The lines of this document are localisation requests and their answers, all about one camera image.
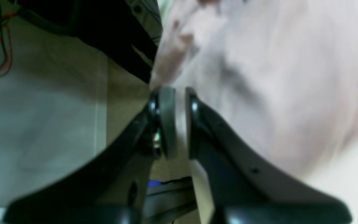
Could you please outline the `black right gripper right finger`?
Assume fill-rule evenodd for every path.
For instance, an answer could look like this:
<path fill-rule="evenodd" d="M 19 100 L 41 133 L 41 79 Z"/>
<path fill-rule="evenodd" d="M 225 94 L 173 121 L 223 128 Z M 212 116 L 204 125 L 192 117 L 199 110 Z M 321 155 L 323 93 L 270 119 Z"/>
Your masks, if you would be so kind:
<path fill-rule="evenodd" d="M 212 224 L 349 224 L 348 207 L 290 177 L 244 143 L 230 125 L 185 89 L 189 157 L 205 170 Z"/>

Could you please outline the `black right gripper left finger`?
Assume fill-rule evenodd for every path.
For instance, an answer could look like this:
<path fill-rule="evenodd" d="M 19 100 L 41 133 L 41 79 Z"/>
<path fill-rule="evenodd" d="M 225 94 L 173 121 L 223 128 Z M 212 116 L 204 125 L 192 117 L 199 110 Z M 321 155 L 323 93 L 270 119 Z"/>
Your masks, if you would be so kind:
<path fill-rule="evenodd" d="M 177 154 L 175 89 L 152 91 L 145 107 L 95 159 L 12 202 L 6 224 L 140 224 L 149 174 Z"/>

